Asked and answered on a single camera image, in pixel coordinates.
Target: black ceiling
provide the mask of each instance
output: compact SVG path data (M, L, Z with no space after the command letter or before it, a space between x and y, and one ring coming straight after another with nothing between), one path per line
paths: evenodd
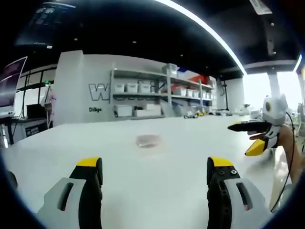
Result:
M274 15L257 15L249 0L173 0L209 24L231 47L242 64L296 60L299 48L284 23ZM1 44L0 68L28 55L26 68L56 63L60 52L83 49L85 54L117 54L172 62L208 75L236 67L225 49L200 25L154 0L56 0L76 6L56 28L28 22L41 1L21 3L16 21ZM272 39L274 54L268 53ZM240 71L231 73L239 77Z

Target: ceiling light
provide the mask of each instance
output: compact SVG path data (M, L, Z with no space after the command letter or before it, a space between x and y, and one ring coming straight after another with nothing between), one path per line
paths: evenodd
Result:
M240 70L243 72L244 75L247 75L246 70L244 69L242 63L239 61L235 53L232 51L232 49L229 47L229 45L218 35L218 33L215 32L207 23L205 23L203 20L201 20L198 16L187 10L186 8L180 6L179 4L171 1L171 0L155 0L157 2L160 2L164 5L167 5L180 13L184 14L188 18L192 19L194 22L198 23L201 27L203 27L206 31L208 31L222 46L223 48L230 54L232 59L236 62L237 66L240 68Z
M294 68L294 72L296 72L296 70L300 66L301 60L302 60L302 54L300 54L299 59L296 62L296 65L295 65L295 68Z

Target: computer monitor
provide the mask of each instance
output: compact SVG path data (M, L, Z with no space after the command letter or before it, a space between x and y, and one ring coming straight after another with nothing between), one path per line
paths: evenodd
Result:
M13 117L17 83L27 56L10 63L0 76L0 118Z

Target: white table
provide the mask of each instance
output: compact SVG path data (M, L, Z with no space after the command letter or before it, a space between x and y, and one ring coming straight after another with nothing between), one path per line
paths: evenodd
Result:
M82 158L103 161L103 228L202 229L208 223L206 161L230 160L262 192L268 206L273 165L246 157L251 141L227 126L248 117L205 116L62 125L26 138L4 152L27 206L37 212L43 196L69 177ZM158 134L152 149L135 144L137 135Z

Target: white robot head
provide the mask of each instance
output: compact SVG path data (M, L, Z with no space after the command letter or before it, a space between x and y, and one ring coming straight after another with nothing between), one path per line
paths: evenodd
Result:
M283 125L287 108L288 104L284 94L266 97L263 105L263 119L272 125Z

